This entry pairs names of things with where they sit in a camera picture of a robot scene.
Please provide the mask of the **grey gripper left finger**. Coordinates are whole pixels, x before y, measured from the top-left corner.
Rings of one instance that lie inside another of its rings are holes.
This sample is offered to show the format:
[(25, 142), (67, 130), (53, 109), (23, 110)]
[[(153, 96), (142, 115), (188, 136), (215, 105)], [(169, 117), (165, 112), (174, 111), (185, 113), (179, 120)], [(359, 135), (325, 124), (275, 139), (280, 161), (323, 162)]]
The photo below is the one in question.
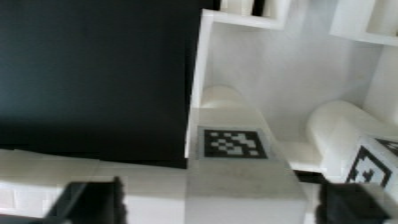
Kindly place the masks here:
[(122, 182), (71, 182), (42, 218), (23, 224), (126, 224)]

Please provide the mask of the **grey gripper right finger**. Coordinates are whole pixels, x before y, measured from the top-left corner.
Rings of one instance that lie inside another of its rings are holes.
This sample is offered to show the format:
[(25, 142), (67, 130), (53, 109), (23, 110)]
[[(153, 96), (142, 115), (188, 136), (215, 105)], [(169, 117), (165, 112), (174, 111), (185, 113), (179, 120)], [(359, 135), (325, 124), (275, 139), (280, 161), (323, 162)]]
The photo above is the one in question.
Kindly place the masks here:
[(398, 224), (398, 205), (378, 187), (325, 183), (318, 200), (316, 224)]

